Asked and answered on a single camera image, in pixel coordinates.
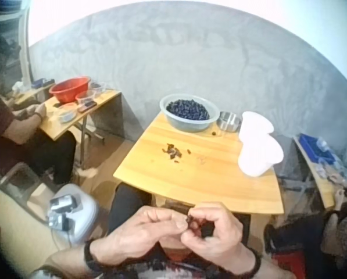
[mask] right hand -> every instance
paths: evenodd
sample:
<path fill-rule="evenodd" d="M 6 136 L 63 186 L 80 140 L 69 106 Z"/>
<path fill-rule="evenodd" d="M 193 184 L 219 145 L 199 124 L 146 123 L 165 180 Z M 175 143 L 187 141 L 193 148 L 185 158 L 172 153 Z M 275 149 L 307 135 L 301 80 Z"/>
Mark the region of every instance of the right hand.
<path fill-rule="evenodd" d="M 115 266 L 144 256 L 163 237 L 187 230 L 186 215 L 171 209 L 143 206 L 105 238 L 92 242 L 91 254 L 99 263 Z"/>
<path fill-rule="evenodd" d="M 36 109 L 35 112 L 39 113 L 44 119 L 46 117 L 46 106 L 45 103 L 41 103 Z"/>
<path fill-rule="evenodd" d="M 243 225 L 221 203 L 201 203 L 188 212 L 198 224 L 214 222 L 212 237 L 202 239 L 187 230 L 181 242 L 202 258 L 234 273 L 251 271 L 255 265 L 254 254 L 241 243 Z"/>
<path fill-rule="evenodd" d="M 341 210 L 341 206 L 344 203 L 345 199 L 345 190 L 339 189 L 335 193 L 335 210 Z"/>

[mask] white paper cup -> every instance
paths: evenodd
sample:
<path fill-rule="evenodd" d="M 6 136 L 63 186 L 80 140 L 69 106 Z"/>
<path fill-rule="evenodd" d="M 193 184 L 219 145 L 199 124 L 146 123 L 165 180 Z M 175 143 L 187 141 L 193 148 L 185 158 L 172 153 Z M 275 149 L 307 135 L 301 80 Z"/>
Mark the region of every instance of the white paper cup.
<path fill-rule="evenodd" d="M 274 131 L 273 124 L 256 112 L 243 112 L 243 121 L 239 131 L 239 139 L 245 142 L 259 135 L 270 134 Z"/>
<path fill-rule="evenodd" d="M 272 136 L 260 135 L 243 144 L 238 165 L 248 176 L 258 177 L 274 164 L 282 162 L 283 157 L 282 147 Z"/>

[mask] blueberry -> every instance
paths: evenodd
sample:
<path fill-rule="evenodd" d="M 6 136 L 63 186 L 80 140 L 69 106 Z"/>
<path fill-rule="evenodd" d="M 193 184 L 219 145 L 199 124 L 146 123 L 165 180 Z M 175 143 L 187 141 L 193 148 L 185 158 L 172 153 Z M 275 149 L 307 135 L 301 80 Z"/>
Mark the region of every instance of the blueberry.
<path fill-rule="evenodd" d="M 167 105 L 167 110 L 184 119 L 207 120 L 209 114 L 206 108 L 194 100 L 177 100 Z"/>

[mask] wooden table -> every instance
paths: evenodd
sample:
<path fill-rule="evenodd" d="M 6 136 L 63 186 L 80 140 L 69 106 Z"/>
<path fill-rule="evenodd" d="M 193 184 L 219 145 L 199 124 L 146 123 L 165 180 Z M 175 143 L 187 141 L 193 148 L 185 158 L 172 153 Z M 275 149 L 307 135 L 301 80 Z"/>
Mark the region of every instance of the wooden table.
<path fill-rule="evenodd" d="M 25 92 L 22 92 L 22 93 L 19 93 L 18 94 L 18 97 L 15 99 L 15 104 L 16 105 L 20 105 L 21 103 L 23 103 L 24 101 L 26 101 L 27 99 L 31 98 L 32 96 L 36 96 L 39 92 L 45 90 L 45 89 L 48 89 L 49 87 L 53 86 L 54 83 L 52 84 L 49 84 L 45 87 L 40 87 L 40 88 L 37 88 L 37 89 L 29 89 Z"/>
<path fill-rule="evenodd" d="M 299 148 L 302 156 L 305 158 L 305 161 L 307 165 L 309 166 L 309 169 L 314 177 L 314 180 L 317 184 L 321 199 L 323 201 L 324 208 L 330 208 L 335 205 L 334 202 L 334 185 L 333 183 L 329 182 L 327 179 L 323 179 L 319 176 L 319 174 L 316 171 L 316 163 L 313 163 L 308 155 L 306 154 L 305 150 L 302 148 L 298 137 L 294 137 L 294 141 Z"/>
<path fill-rule="evenodd" d="M 167 144 L 174 144 L 182 158 L 170 160 L 162 151 Z M 160 113 L 114 176 L 144 191 L 190 205 L 218 201 L 233 212 L 282 214 L 274 170 L 261 177 L 248 177 L 238 167 L 241 148 L 238 134 L 219 131 L 216 124 L 200 133 L 185 133 L 173 128 Z"/>
<path fill-rule="evenodd" d="M 80 164 L 83 166 L 84 164 L 84 137 L 87 123 L 87 116 L 99 109 L 102 105 L 110 101 L 111 99 L 117 97 L 120 94 L 120 91 L 117 90 L 106 90 L 99 97 L 95 98 L 94 101 L 97 103 L 96 106 L 91 108 L 90 110 L 79 113 L 77 112 L 76 117 L 67 123 L 62 124 L 55 112 L 58 108 L 54 107 L 58 100 L 55 97 L 45 101 L 46 113 L 47 117 L 40 125 L 40 129 L 43 130 L 48 136 L 50 136 L 54 141 L 57 140 L 61 135 L 63 135 L 71 126 L 77 124 L 80 120 L 83 120 L 82 129 L 81 129 L 81 143 L 80 143 Z"/>

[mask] wristwatch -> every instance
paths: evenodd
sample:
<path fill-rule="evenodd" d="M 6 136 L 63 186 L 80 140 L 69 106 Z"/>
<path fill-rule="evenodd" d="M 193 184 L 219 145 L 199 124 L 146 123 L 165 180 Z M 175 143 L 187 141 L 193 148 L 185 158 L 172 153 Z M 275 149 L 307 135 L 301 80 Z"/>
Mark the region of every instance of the wristwatch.
<path fill-rule="evenodd" d="M 85 246 L 84 246 L 84 261 L 86 263 L 86 265 L 88 266 L 88 268 L 96 273 L 99 273 L 98 275 L 101 275 L 105 269 L 106 269 L 106 266 L 100 264 L 99 262 L 97 262 L 92 254 L 91 254 L 91 251 L 90 251 L 90 247 L 91 247 L 91 244 L 92 242 L 94 241 L 95 239 L 90 239 L 88 240 L 86 243 L 85 243 Z"/>

